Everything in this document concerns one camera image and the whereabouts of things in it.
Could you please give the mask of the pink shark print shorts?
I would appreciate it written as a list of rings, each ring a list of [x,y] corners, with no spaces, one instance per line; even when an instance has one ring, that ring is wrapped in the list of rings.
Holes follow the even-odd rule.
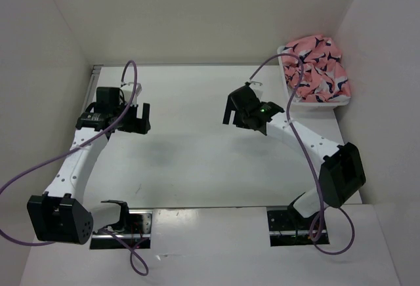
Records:
[[[287,86],[294,89],[299,84],[296,99],[317,103],[350,99],[347,73],[341,65],[342,52],[332,38],[323,35],[303,37],[289,42],[282,52],[298,56],[304,65],[304,75],[299,83],[298,61],[290,56],[281,57]]]

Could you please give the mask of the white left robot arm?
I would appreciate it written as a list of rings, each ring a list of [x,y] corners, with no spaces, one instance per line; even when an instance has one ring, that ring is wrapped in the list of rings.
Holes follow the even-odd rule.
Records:
[[[38,240],[85,244],[98,229],[110,227],[116,233],[131,225],[128,204],[105,200],[97,209],[83,206],[85,188],[101,151],[112,133],[147,134],[150,130],[150,105],[137,116],[140,83],[120,87],[98,87],[96,100],[79,116],[71,154],[67,155],[57,176],[42,195],[33,195],[27,210]]]

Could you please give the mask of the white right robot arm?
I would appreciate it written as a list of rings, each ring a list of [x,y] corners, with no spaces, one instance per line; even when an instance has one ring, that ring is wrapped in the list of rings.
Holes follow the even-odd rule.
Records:
[[[228,95],[224,124],[229,124],[232,113],[233,124],[239,128],[259,131],[297,152],[305,148],[320,187],[305,192],[291,204],[293,209],[287,219],[293,228],[304,228],[321,207],[341,207],[366,183],[360,153],[354,144],[340,145],[287,118],[279,105],[261,101],[250,83]]]

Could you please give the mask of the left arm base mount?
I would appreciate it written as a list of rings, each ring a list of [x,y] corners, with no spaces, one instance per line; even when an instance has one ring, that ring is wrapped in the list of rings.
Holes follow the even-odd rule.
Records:
[[[124,221],[107,227],[128,246],[134,249],[149,249],[151,245],[153,210],[130,209]],[[94,233],[90,250],[116,250],[125,247],[109,234]]]

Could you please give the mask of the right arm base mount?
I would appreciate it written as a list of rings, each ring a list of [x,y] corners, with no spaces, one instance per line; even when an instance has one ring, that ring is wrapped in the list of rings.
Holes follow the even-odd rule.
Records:
[[[316,216],[315,214],[309,218],[302,218],[298,212],[281,206],[267,208],[266,215],[271,247],[312,244],[312,240],[309,237],[309,229]]]

